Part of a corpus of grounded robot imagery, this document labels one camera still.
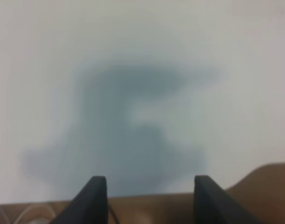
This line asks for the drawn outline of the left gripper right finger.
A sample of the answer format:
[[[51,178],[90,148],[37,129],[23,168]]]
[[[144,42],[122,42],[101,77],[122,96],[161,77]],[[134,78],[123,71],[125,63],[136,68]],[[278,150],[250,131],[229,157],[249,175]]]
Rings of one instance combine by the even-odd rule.
[[[232,199],[212,178],[194,179],[195,224],[259,224],[260,221]]]

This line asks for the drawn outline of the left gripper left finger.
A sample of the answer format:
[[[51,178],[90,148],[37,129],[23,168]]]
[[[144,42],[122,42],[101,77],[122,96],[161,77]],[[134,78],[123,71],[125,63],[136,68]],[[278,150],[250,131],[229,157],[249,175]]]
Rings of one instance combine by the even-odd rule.
[[[52,220],[54,224],[108,223],[107,184],[104,176],[92,177],[68,206]]]

